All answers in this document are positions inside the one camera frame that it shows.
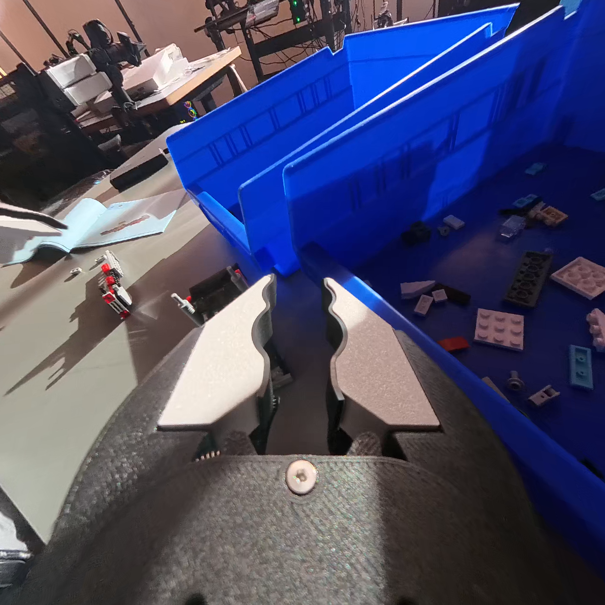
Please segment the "light blue instruction booklet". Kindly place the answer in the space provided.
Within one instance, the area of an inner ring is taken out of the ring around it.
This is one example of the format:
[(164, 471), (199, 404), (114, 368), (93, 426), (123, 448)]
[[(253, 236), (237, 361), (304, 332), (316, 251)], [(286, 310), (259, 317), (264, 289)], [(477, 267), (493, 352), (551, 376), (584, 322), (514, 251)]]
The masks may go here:
[(182, 189), (110, 206), (83, 198), (59, 219), (69, 229), (60, 230), (55, 235), (34, 236), (47, 238), (39, 250), (49, 247), (61, 253), (71, 253), (157, 235), (165, 231), (177, 209), (187, 200), (188, 196)]

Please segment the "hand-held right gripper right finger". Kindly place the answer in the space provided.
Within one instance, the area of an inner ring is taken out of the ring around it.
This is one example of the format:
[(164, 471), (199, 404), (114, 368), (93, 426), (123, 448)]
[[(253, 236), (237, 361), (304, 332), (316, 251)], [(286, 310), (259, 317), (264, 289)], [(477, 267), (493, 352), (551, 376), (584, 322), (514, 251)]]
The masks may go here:
[(395, 329), (333, 278), (322, 280), (329, 363), (329, 444), (363, 433), (432, 432), (441, 423)]

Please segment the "blue plastic bin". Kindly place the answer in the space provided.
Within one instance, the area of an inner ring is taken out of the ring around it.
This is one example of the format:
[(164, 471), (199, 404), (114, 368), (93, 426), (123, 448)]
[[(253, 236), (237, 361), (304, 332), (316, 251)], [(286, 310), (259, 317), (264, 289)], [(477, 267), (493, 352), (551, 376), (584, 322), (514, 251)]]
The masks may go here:
[(259, 269), (299, 270), (283, 170), (500, 41), (518, 3), (346, 35), (169, 136), (185, 190)]
[(403, 308), (428, 311), (434, 280), (404, 280), (406, 252), (465, 226), (454, 205), (505, 174), (601, 166), (604, 1), (562, 1), (285, 169), (293, 245), (330, 269), (471, 397), (506, 445), (534, 507), (604, 577), (604, 407), (557, 414), (480, 377)]

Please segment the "white foam sheets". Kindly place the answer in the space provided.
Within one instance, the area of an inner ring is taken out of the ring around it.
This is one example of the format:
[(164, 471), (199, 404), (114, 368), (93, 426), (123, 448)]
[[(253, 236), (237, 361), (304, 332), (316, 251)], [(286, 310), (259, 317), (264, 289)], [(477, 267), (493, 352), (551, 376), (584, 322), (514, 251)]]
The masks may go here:
[(189, 61), (174, 43), (157, 49), (139, 66), (122, 70), (124, 89), (133, 101), (146, 99), (181, 78), (189, 69)]

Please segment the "grey desk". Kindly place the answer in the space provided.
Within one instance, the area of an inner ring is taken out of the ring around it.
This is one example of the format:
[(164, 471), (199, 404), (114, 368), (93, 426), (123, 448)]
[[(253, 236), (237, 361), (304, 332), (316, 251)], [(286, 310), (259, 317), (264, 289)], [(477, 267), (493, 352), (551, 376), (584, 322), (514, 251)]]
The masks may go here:
[[(126, 273), (134, 313), (120, 321), (101, 299), (90, 249), (1, 268), (1, 488), (45, 545), (85, 455), (113, 412), (193, 329), (170, 295), (237, 262), (255, 266), (189, 200), (166, 230), (109, 246)], [(84, 273), (71, 277), (70, 270)], [(320, 288), (278, 276), (276, 348), (293, 382), (280, 389), (269, 455), (327, 455), (332, 349)]]

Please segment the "black flat device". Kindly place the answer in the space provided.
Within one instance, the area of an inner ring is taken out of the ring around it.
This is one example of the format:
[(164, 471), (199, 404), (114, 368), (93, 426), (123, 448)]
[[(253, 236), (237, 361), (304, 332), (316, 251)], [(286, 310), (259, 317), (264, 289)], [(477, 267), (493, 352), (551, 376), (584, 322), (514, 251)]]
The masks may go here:
[(110, 184), (118, 192), (124, 192), (155, 175), (169, 164), (163, 150), (130, 168), (121, 166), (110, 175)]

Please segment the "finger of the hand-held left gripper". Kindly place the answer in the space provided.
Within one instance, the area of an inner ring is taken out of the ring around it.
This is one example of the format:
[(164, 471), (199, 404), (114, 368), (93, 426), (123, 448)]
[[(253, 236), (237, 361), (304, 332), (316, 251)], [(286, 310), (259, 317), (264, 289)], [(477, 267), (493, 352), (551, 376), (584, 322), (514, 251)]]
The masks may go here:
[(1, 235), (1, 265), (27, 262), (47, 238), (29, 235)]
[(1, 237), (18, 238), (26, 235), (56, 235), (68, 225), (52, 216), (1, 203)]

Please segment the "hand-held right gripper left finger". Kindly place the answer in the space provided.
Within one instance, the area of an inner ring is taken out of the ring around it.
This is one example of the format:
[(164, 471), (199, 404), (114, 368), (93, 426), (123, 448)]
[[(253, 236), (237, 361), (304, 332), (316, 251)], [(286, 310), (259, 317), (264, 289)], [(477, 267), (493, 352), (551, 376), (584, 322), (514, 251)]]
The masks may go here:
[(266, 447), (277, 408), (266, 351), (276, 286), (274, 274), (261, 277), (196, 332), (158, 430), (199, 429), (216, 444), (238, 431)]

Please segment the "grey toy brick truck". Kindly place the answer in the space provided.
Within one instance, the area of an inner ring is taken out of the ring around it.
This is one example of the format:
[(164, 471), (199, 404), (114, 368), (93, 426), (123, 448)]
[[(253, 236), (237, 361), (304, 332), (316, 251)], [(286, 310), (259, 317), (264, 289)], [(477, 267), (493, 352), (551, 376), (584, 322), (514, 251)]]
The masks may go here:
[[(190, 287), (187, 297), (182, 298), (178, 294), (172, 293), (171, 298), (195, 324), (203, 326), (248, 288), (249, 284), (245, 274), (235, 263)], [(272, 337), (267, 341), (264, 349), (270, 360), (270, 377), (274, 389), (280, 389), (292, 383), (291, 371), (278, 352)]]

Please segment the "wooden top table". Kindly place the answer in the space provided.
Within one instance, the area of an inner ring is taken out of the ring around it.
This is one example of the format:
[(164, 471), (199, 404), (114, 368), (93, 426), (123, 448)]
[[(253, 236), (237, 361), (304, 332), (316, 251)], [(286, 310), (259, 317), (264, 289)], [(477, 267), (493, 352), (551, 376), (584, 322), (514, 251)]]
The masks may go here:
[(189, 62), (189, 69), (178, 80), (140, 101), (134, 101), (135, 116), (147, 117), (176, 107), (194, 97), (211, 95), (223, 78), (233, 74), (236, 80), (234, 94), (246, 91), (237, 72), (232, 70), (234, 62), (241, 56), (238, 45), (221, 50), (202, 59)]

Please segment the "black equipment rack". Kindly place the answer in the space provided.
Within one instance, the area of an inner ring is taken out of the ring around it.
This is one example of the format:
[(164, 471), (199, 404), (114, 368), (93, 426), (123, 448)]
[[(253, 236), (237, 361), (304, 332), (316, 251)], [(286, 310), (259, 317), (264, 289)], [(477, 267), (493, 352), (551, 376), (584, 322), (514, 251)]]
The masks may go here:
[(218, 51), (232, 41), (260, 83), (329, 48), (347, 34), (433, 19), (439, 1), (205, 1), (209, 14), (194, 29)]

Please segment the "pile of pale flat bricks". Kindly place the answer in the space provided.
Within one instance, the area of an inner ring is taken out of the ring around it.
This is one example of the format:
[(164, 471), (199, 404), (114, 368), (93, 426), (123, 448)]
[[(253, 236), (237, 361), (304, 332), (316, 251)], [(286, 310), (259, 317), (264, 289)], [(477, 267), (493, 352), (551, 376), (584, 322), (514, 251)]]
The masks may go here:
[(480, 377), (557, 414), (604, 406), (601, 166), (507, 173), (454, 205), (466, 225), (403, 257), (402, 279), (434, 280), (405, 313)]

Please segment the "red grey toy brick model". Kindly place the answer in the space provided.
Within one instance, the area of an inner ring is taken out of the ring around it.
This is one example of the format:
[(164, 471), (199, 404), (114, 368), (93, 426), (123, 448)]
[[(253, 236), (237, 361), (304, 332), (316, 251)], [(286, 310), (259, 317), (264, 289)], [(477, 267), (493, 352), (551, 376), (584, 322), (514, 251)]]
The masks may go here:
[(122, 280), (125, 276), (121, 264), (114, 253), (106, 250), (99, 259), (101, 273), (98, 288), (102, 299), (123, 321), (131, 315), (133, 300)]

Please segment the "black mesh chair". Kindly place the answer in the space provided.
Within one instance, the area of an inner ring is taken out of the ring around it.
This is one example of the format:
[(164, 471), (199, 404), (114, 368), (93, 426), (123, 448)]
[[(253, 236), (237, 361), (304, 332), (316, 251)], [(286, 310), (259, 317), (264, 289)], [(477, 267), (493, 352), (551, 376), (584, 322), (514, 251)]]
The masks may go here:
[(69, 113), (58, 110), (24, 63), (1, 78), (1, 195), (15, 205), (47, 201), (109, 169)]

